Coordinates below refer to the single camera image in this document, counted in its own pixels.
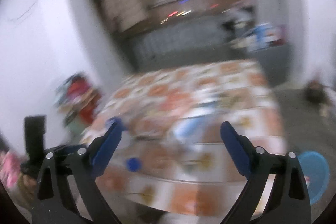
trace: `table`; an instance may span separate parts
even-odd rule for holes
[[[229,111],[209,115],[201,135],[192,135],[180,153],[172,138],[173,128],[214,97]],[[97,184],[167,212],[223,218],[238,198],[246,179],[237,172],[221,141],[224,121],[231,122],[254,146],[274,154],[286,152],[278,104],[256,60],[131,75],[83,132],[82,143],[89,145],[102,136],[106,121],[113,116],[122,117],[128,131],[123,132]],[[133,157],[142,165],[137,172],[126,168],[125,162]],[[263,211],[273,180],[270,175],[256,213]]]

